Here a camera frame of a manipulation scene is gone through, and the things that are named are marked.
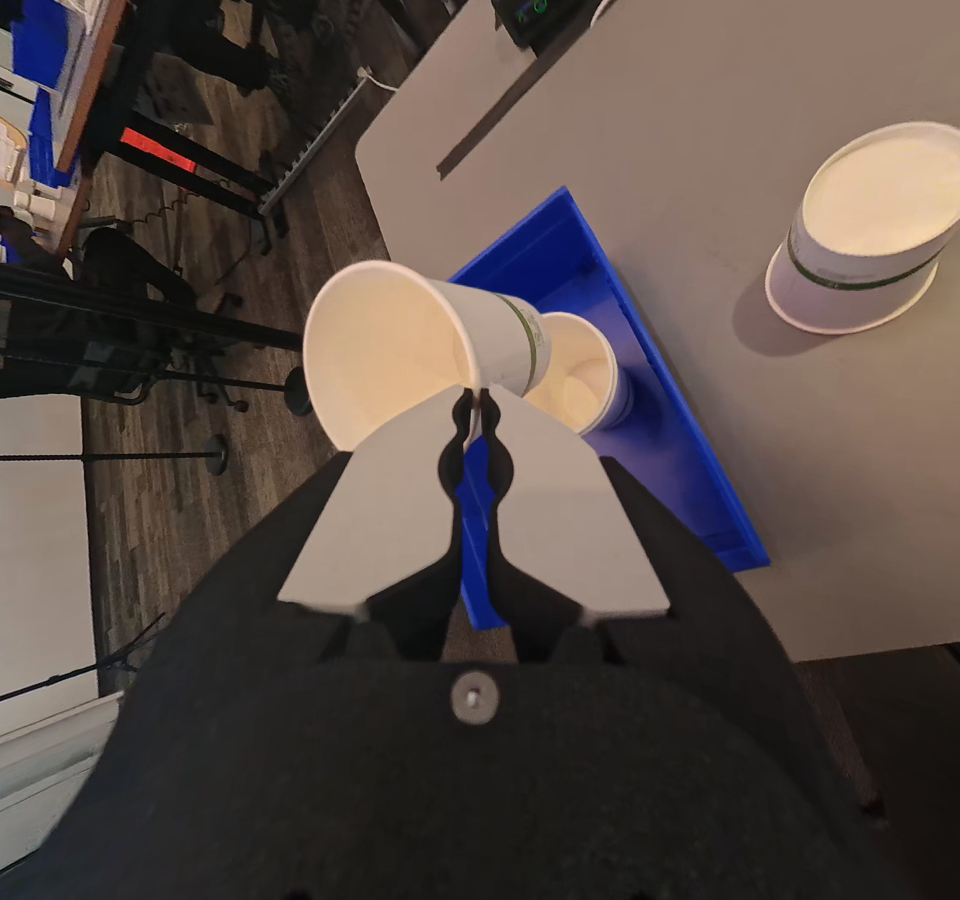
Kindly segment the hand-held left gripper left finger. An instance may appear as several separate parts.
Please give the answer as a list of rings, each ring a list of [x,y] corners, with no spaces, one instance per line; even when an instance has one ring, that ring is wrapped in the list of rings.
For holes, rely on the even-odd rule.
[[[448,388],[380,426],[352,452],[278,599],[329,614],[390,609],[414,579],[426,614],[426,571],[440,567],[438,608],[460,589],[457,490],[471,434],[471,391]]]

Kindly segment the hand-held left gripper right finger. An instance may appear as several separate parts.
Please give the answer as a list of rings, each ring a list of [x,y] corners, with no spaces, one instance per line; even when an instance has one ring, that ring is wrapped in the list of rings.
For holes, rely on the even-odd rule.
[[[484,390],[482,425],[494,496],[487,588],[500,616],[519,620],[496,554],[570,601],[579,621],[665,616],[666,591],[598,454],[504,387]]]

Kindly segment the blue plastic bin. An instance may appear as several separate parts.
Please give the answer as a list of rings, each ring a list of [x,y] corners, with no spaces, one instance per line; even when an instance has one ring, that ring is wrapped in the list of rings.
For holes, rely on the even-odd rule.
[[[566,188],[450,282],[519,297],[542,314],[575,314],[597,327],[626,373],[632,399],[622,423],[585,440],[646,487],[729,571],[770,565],[712,445]]]

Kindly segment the black tripod stand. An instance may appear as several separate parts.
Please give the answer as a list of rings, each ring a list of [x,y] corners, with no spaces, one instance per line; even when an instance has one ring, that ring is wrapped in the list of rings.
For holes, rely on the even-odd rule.
[[[306,388],[306,375],[302,367],[292,370],[282,386],[267,383],[255,383],[253,389],[267,392],[281,392],[287,410],[295,417],[309,415],[313,406]],[[201,450],[192,451],[150,451],[150,452],[82,452],[59,454],[3,454],[3,464],[13,463],[54,463],[76,462],[84,465],[98,463],[120,463],[133,461],[202,461],[207,471],[214,476],[224,474],[232,456],[230,441],[222,434],[211,436]]]

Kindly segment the grey power strip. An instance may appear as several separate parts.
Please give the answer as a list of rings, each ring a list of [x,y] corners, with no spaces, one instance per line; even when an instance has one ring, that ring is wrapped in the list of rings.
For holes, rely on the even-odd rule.
[[[318,135],[310,140],[306,147],[296,155],[292,165],[283,173],[280,180],[261,198],[258,211],[262,218],[266,218],[275,211],[300,177],[306,173],[308,167],[316,160],[321,149],[329,142],[340,125],[360,104],[361,100],[366,98],[369,87],[374,85],[373,72],[368,67],[361,66],[358,68],[357,74],[358,82],[349,95],[330,115]]]

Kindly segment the wooden background desk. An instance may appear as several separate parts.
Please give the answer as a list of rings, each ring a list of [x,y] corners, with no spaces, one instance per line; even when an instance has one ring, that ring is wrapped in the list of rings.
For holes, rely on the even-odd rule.
[[[66,62],[51,100],[54,166],[70,178],[56,204],[51,230],[60,258],[71,248],[90,192],[91,178],[80,165],[79,149],[127,1],[99,0],[90,21],[70,20]]]

